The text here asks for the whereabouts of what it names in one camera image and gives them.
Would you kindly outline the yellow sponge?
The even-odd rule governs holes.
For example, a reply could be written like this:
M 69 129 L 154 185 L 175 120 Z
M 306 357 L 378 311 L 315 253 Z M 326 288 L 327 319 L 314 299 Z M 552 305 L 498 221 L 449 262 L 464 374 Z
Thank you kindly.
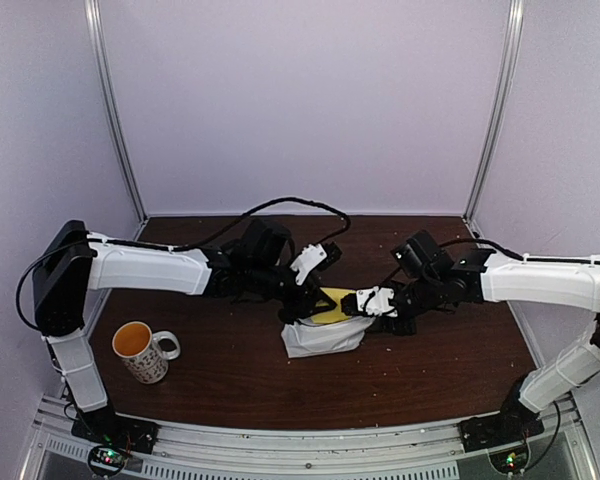
M 353 315 L 344 312 L 342 300 L 354 293 L 355 291 L 351 289 L 321 287 L 319 299 L 309 320 L 317 325 L 330 325 L 350 320 Z

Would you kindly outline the white paper bag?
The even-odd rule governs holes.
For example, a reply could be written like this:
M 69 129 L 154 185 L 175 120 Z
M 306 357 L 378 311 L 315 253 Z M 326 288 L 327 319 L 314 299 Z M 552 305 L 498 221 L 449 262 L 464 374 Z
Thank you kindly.
M 353 317 L 332 324 L 286 325 L 281 339 L 289 359 L 345 353 L 359 347 L 373 323 L 371 318 Z

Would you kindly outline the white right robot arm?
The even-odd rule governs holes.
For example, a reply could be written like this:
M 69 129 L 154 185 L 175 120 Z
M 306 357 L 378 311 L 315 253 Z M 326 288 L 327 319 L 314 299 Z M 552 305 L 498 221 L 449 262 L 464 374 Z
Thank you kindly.
M 386 279 L 356 292 L 360 312 L 379 317 L 396 335 L 409 335 L 416 317 L 462 303 L 530 302 L 587 310 L 593 322 L 550 363 L 517 380 L 493 419 L 499 440 L 515 440 L 554 400 L 600 373 L 600 255 L 517 254 L 474 240 L 453 258 L 449 244 L 419 231 L 392 251 L 409 282 Z

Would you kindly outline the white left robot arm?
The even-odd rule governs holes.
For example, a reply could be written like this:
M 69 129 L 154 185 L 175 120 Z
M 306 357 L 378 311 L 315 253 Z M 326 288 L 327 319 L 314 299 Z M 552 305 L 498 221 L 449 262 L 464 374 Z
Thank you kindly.
M 277 300 L 280 319 L 293 324 L 331 312 L 338 303 L 312 277 L 341 254 L 333 243 L 305 247 L 289 262 L 293 247 L 283 225 L 256 218 L 242 236 L 221 247 L 174 246 L 113 239 L 67 222 L 22 277 L 33 285 L 34 318 L 68 385 L 78 418 L 103 444 L 124 433 L 85 338 L 83 310 L 90 290 L 140 289 L 212 298 L 255 294 Z

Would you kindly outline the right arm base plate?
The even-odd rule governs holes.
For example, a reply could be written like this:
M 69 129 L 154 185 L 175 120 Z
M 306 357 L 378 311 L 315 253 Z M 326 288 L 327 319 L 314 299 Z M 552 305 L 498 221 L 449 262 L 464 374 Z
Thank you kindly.
M 458 428 L 467 453 L 522 442 L 545 431 L 542 421 L 537 417 L 523 419 L 502 412 L 463 420 Z

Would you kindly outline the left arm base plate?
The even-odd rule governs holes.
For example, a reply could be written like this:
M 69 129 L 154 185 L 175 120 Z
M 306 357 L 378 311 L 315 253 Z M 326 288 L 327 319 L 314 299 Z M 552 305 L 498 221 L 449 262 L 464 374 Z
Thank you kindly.
M 142 454 L 153 452 L 158 431 L 155 422 L 121 416 L 106 409 L 80 413 L 71 428 L 75 437 Z

